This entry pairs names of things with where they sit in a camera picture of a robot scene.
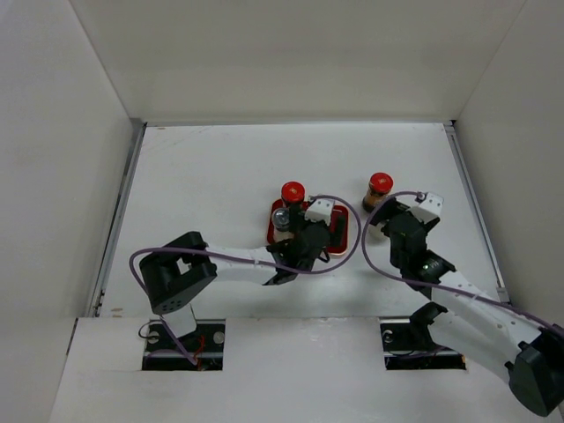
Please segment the dark sauce jar red lid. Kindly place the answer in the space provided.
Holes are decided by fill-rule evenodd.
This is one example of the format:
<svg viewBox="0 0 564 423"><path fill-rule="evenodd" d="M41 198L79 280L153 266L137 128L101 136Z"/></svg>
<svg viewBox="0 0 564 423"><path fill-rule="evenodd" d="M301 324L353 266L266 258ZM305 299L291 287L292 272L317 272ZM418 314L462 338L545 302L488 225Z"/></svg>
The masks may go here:
<svg viewBox="0 0 564 423"><path fill-rule="evenodd" d="M289 210L300 211L304 204L305 196L305 187L297 181L284 183L280 190L283 206Z"/></svg>

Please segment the clear bottle white contents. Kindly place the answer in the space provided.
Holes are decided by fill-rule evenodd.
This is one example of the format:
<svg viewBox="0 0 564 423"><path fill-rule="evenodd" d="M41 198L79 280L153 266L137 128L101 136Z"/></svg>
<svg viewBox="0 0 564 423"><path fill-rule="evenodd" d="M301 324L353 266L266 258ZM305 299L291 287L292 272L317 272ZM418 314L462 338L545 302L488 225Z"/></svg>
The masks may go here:
<svg viewBox="0 0 564 423"><path fill-rule="evenodd" d="M293 233L290 231L290 212L288 208L279 207L271 215L272 239L274 243L290 240Z"/></svg>

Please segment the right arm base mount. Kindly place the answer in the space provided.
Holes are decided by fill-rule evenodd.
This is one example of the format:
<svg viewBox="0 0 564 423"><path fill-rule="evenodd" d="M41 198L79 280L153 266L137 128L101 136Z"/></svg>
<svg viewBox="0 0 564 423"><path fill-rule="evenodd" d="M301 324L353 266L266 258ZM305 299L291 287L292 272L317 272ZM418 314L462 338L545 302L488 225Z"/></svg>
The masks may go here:
<svg viewBox="0 0 564 423"><path fill-rule="evenodd" d="M384 366L389 371L465 370L465 357L436 344L428 327L446 308L433 302L410 317L380 321Z"/></svg>

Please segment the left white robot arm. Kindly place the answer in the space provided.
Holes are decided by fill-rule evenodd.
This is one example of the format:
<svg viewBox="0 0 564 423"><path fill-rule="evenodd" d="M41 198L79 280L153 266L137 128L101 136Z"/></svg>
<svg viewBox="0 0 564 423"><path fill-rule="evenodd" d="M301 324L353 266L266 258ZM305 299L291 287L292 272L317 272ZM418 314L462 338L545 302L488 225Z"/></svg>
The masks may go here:
<svg viewBox="0 0 564 423"><path fill-rule="evenodd" d="M330 199L281 207L271 215L278 241L257 249L212 247L196 231L146 254L139 270L152 312L168 327L167 340L178 351L197 343L191 302L212 282L281 286L310 275L333 249L346 242L348 212Z"/></svg>

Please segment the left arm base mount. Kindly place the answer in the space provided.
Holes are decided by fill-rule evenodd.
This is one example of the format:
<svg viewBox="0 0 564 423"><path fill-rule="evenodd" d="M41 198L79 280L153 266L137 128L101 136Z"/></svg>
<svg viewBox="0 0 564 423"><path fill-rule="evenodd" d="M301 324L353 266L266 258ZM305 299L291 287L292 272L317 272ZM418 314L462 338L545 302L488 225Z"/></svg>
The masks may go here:
<svg viewBox="0 0 564 423"><path fill-rule="evenodd" d="M143 371L208 372L223 369L225 321L199 320L196 330L180 339L190 360L157 320L143 324L137 337L145 343Z"/></svg>

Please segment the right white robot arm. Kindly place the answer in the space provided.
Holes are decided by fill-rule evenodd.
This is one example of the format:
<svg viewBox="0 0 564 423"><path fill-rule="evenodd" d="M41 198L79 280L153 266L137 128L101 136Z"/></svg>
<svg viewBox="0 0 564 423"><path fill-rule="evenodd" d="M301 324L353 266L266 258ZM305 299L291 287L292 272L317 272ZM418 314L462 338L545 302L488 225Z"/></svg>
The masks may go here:
<svg viewBox="0 0 564 423"><path fill-rule="evenodd" d="M418 348L444 346L479 363L503 380L530 412L547 417L563 402L563 329L478 289L456 266L427 246L443 200L418 193L415 204L382 200L366 228L390 241L396 281L428 302L412 314L408 335Z"/></svg>

